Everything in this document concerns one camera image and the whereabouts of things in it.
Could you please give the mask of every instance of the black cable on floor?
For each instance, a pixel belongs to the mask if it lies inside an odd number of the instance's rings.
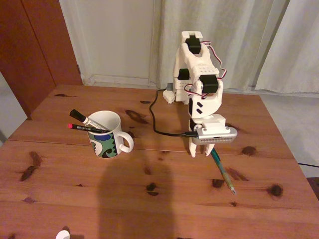
[[[166,136],[171,136],[171,137],[186,136],[186,133],[165,133],[165,132],[158,131],[156,129],[156,121],[155,121],[154,113],[152,111],[152,107],[156,103],[156,100],[158,99],[159,92],[160,91],[164,91],[164,90],[166,90],[166,89],[161,89],[161,90],[157,90],[156,91],[155,99],[154,99],[153,103],[151,103],[151,105],[150,105],[150,112],[151,112],[151,115],[152,115],[152,118],[153,118],[153,130],[154,130],[155,133],[159,133],[159,134],[166,135]]]
[[[298,163],[298,164],[299,164],[299,165],[304,165],[304,166],[309,166],[309,167],[319,168],[319,166],[312,165],[312,164],[306,164],[306,163]]]

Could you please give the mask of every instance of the white robotic arm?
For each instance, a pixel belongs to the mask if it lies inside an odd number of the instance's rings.
[[[163,96],[167,100],[169,94],[174,94],[176,101],[188,104],[191,117],[189,130],[198,134],[189,139],[189,151],[195,157],[196,146],[206,144],[208,156],[215,143],[232,142],[237,131],[225,126],[223,116],[214,114],[221,106],[223,82],[210,60],[209,49],[200,43],[202,34],[184,31],[181,38],[181,46],[175,56],[173,92],[165,91]]]

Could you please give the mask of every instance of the green pencil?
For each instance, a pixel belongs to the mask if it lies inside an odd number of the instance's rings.
[[[226,182],[227,186],[229,187],[230,191],[232,191],[232,193],[236,195],[236,191],[235,191],[234,185],[231,182],[228,173],[226,172],[226,170],[224,169],[223,165],[221,164],[220,157],[218,156],[218,153],[215,150],[215,148],[212,150],[211,156],[213,156],[213,159],[215,160],[215,163],[217,164],[217,167],[219,168],[223,178],[225,179],[225,182]]]

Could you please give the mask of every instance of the curtain fold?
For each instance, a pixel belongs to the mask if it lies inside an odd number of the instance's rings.
[[[290,0],[256,90],[319,92],[319,1]]]
[[[272,3],[273,0],[155,1],[155,6],[161,7],[161,17],[160,29],[155,29],[153,38],[151,81],[159,88],[172,82],[181,32],[191,30],[201,31],[203,40],[212,42],[223,61],[228,70],[224,88],[247,90]],[[219,68],[218,62],[212,60]]]

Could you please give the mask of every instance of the pencil tip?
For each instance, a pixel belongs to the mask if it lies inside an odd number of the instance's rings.
[[[231,191],[232,191],[232,193],[233,193],[234,195],[236,195],[236,191],[235,191],[234,188],[232,188]]]

